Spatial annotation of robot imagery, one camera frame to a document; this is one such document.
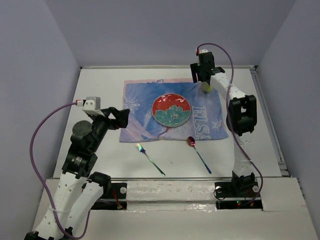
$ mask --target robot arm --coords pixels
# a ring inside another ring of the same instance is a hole
[[[127,127],[130,110],[119,111],[114,107],[100,109],[99,97],[79,100],[77,106],[83,107],[82,110],[93,122],[84,120],[73,126],[72,144],[53,198],[55,209],[48,208],[39,226],[34,232],[27,233],[25,240],[62,239],[64,234],[56,223],[54,212],[65,231],[69,235],[75,233],[93,204],[111,188],[110,176],[99,172],[90,175],[98,158],[95,152],[108,130]]]
[[[206,49],[198,53],[198,62],[190,65],[193,82],[201,82],[201,89],[211,92],[215,88],[219,94],[226,99],[230,80],[221,67],[215,66],[215,59],[212,52]],[[254,131],[257,124],[257,100],[254,95],[246,95],[233,84],[229,91],[228,114],[230,122],[226,121],[227,127],[234,131],[234,166],[231,182],[222,182],[220,197],[242,197],[248,194],[257,185],[254,169],[246,156],[240,150],[241,147],[248,151],[250,144],[250,133]]]

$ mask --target iridescent fork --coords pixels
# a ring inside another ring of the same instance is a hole
[[[146,154],[146,150],[143,148],[143,146],[141,146],[140,143],[136,144],[136,147],[138,148],[138,150],[140,151],[140,153],[144,154],[149,160],[150,162],[152,162],[152,164],[156,167],[156,169],[158,169],[158,171],[162,174],[162,176],[166,176],[166,174],[155,164],[155,162]]]

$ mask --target red plate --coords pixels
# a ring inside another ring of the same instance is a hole
[[[164,94],[153,102],[152,115],[166,127],[177,127],[189,119],[191,107],[187,99],[179,94]]]

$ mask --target cable connector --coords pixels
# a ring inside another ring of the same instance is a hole
[[[83,103],[82,110],[91,116],[105,116],[100,110],[100,97],[97,96],[87,96]]]
[[[75,102],[77,107],[83,107],[86,100],[76,100]]]

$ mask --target iridescent spoon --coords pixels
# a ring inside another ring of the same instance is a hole
[[[189,145],[190,147],[193,147],[193,148],[194,148],[194,150],[196,151],[196,153],[199,155],[201,161],[203,162],[205,168],[208,170],[208,172],[209,172],[210,174],[212,174],[211,170],[209,169],[209,167],[208,167],[207,164],[205,163],[205,160],[202,158],[202,156],[200,155],[200,153],[199,153],[198,150],[196,149],[196,141],[195,141],[195,139],[194,139],[192,136],[190,136],[190,137],[188,137],[188,139],[187,139],[186,141],[188,142],[188,145]]]

